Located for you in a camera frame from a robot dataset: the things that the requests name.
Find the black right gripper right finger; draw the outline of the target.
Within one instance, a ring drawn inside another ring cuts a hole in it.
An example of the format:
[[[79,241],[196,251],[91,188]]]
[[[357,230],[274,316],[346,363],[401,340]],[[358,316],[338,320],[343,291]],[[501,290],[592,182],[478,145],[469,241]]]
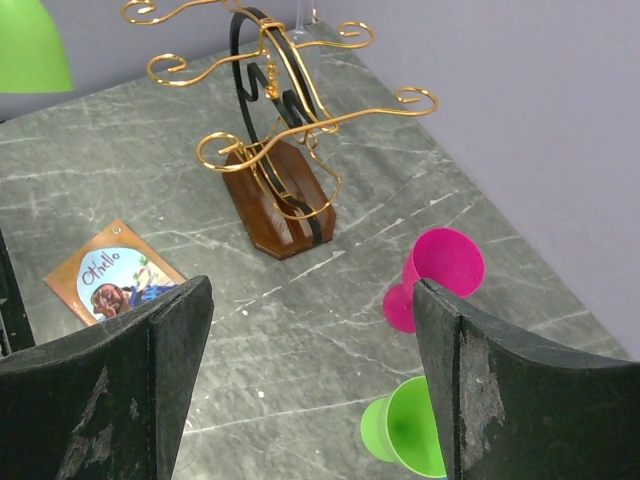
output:
[[[635,479],[639,366],[415,284],[421,361],[451,479]]]

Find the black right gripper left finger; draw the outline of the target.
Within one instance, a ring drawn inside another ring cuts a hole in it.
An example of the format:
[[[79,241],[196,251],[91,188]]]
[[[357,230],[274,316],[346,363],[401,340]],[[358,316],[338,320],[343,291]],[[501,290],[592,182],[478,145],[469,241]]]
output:
[[[1,363],[5,479],[168,479],[214,312],[193,277]]]

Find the light green plastic wine glass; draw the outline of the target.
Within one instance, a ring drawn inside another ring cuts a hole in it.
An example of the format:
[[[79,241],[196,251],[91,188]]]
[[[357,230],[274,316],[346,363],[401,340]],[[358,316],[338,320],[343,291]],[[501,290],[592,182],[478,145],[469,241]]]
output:
[[[73,80],[61,36],[39,0],[1,3],[1,91],[69,92]]]

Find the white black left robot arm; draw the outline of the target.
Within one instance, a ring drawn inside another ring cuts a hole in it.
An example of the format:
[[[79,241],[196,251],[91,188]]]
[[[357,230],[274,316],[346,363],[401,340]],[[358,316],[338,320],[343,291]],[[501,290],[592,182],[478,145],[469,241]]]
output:
[[[1,237],[1,356],[7,357],[35,345],[19,285]]]

